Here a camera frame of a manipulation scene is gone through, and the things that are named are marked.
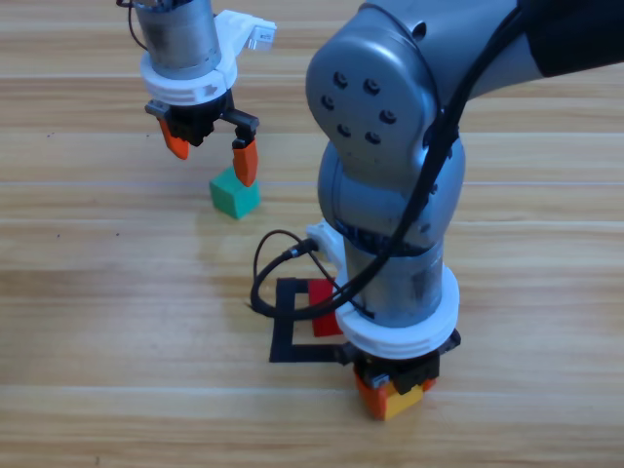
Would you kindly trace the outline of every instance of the screw hole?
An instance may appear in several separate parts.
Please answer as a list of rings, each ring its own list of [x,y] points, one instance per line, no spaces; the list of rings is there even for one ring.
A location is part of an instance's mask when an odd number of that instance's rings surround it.
[[[327,109],[327,110],[333,110],[334,109],[334,104],[333,104],[333,99],[329,96],[323,96],[321,98],[321,104]]]
[[[427,35],[427,23],[420,22],[416,25],[416,27],[411,32],[411,37],[413,37],[416,41],[422,41]]]
[[[381,91],[381,88],[376,81],[369,78],[367,81],[364,82],[364,91],[366,91],[370,95],[377,96]]]
[[[366,134],[366,139],[371,144],[380,144],[381,143],[381,137],[379,137],[378,134],[374,134],[373,132],[368,132]]]
[[[392,125],[397,121],[397,116],[391,110],[382,110],[379,119],[385,124]]]
[[[333,75],[333,83],[340,89],[344,90],[347,86],[349,86],[349,82],[347,81],[347,77],[344,76],[339,71],[336,71]]]
[[[345,138],[351,137],[351,131],[346,125],[338,125],[338,133],[341,134]]]

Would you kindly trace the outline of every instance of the wood grain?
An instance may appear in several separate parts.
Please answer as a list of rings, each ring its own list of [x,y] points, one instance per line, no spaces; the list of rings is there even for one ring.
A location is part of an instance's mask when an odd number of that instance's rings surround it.
[[[375,423],[350,369],[268,364],[254,249],[319,220],[304,74],[359,4],[214,1],[280,26],[240,62],[263,203],[233,221],[208,191],[231,127],[169,154],[125,12],[0,0],[1,467],[624,466],[622,65],[470,103],[446,243],[463,343],[422,404]]]

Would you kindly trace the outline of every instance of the silver cylinder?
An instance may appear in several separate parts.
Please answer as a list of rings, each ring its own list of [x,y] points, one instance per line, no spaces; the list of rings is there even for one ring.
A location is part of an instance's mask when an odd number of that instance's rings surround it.
[[[349,279],[374,256],[344,243]],[[367,319],[389,328],[418,324],[429,318],[442,299],[443,243],[420,256],[392,257],[356,300],[374,314]]]
[[[192,0],[176,7],[135,4],[156,73],[190,80],[210,73],[221,62],[211,0]]]

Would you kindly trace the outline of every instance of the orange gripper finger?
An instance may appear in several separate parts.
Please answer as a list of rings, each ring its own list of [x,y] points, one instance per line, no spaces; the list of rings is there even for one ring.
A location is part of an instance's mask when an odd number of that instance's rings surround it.
[[[255,140],[243,149],[234,149],[234,172],[246,187],[251,187],[257,176],[257,148]]]
[[[169,126],[164,120],[158,119],[158,122],[160,123],[161,130],[163,131],[163,137],[165,137],[167,147],[171,149],[177,158],[182,160],[188,159],[188,154],[190,152],[188,141],[172,136],[172,133],[169,131]]]

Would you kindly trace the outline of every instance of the black cable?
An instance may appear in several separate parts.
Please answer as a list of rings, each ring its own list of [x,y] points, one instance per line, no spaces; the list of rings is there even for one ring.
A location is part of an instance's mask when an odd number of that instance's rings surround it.
[[[266,243],[266,241],[278,234],[283,234],[285,236],[289,236],[290,238],[294,239],[297,242],[297,245],[291,248],[291,252],[293,250],[298,251],[296,253],[296,256],[301,256],[302,254],[308,254],[310,256],[310,258],[312,258],[312,261],[314,261],[314,264],[317,266],[317,268],[321,271],[321,273],[323,274],[323,276],[325,276],[325,278],[331,283],[331,285],[336,288],[339,289],[340,286],[338,285],[338,283],[335,281],[335,279],[332,277],[332,275],[328,272],[328,270],[323,266],[323,264],[321,263],[321,261],[318,259],[317,256],[315,256],[312,253],[312,250],[309,250],[309,252],[305,252],[306,251],[306,241],[309,243],[307,244],[307,246],[309,246],[310,248],[312,248],[313,250],[318,250],[318,246],[316,245],[316,243],[314,243],[314,241],[312,241],[311,239],[306,239],[305,241],[301,240],[301,238],[299,238],[296,234],[293,234],[291,231],[287,231],[285,229],[275,229],[273,231],[268,232],[267,234],[264,235],[264,237],[260,240],[259,244],[257,245],[257,248],[255,249],[255,255],[253,256],[253,282],[257,283],[258,285],[258,294],[259,294],[259,287],[262,284],[262,281],[258,281],[257,280],[257,263],[258,263],[258,259],[260,257],[260,251],[262,250],[262,247],[264,246],[264,244]],[[274,269],[274,267],[270,267],[270,265],[267,265],[264,270],[268,270],[264,276],[264,278],[266,278],[266,276],[268,276],[268,274]],[[331,297],[327,297],[323,302],[321,303],[325,303],[328,302],[331,299]],[[364,307],[360,304],[358,304],[357,302],[355,302],[354,300],[350,301],[351,304],[356,307],[359,310],[364,310]],[[291,314],[284,314],[284,316],[290,317]]]
[[[140,42],[137,35],[135,34],[135,27],[133,26],[133,8],[135,7],[135,4],[133,0],[130,0],[129,2],[125,2],[125,3],[123,0],[115,0],[115,4],[118,7],[128,9],[128,28],[130,29],[130,35],[133,36],[133,39],[138,44],[138,46],[146,51],[147,48],[142,42]]]
[[[394,234],[391,236],[387,247],[380,252],[360,274],[341,288],[338,288],[331,296],[331,298],[334,299],[332,302],[327,304],[324,302],[319,305],[296,309],[288,314],[289,317],[293,320],[310,320],[326,315],[353,299],[381,270],[393,251],[403,243],[403,239],[410,230],[412,224],[420,217],[420,214],[427,206],[431,188],[435,184],[449,156],[450,148],[457,140],[459,120],[461,119],[466,103],[470,98],[470,94],[477,80],[484,71],[486,71],[491,62],[527,30],[534,17],[535,15],[524,16],[521,7],[517,7],[503,20],[501,26],[492,34],[485,49],[481,52],[460,82],[445,111],[442,111],[434,122],[432,139],[427,148],[427,154],[420,172],[420,177],[411,193],[401,221]],[[267,317],[280,316],[280,311],[264,302],[259,297],[258,291],[259,285],[266,276],[268,276],[266,270],[272,271],[272,269],[276,268],[284,261],[286,260],[281,259],[277,262],[271,262],[255,279],[252,288],[252,309],[255,312]]]
[[[138,44],[138,46],[146,51],[147,48],[142,42],[138,40],[138,37],[135,34],[135,28],[133,27],[133,7],[134,6],[135,5],[133,4],[133,2],[130,2],[130,7],[128,8],[128,28],[130,29],[130,35],[133,36],[133,39],[135,39],[135,42]]]

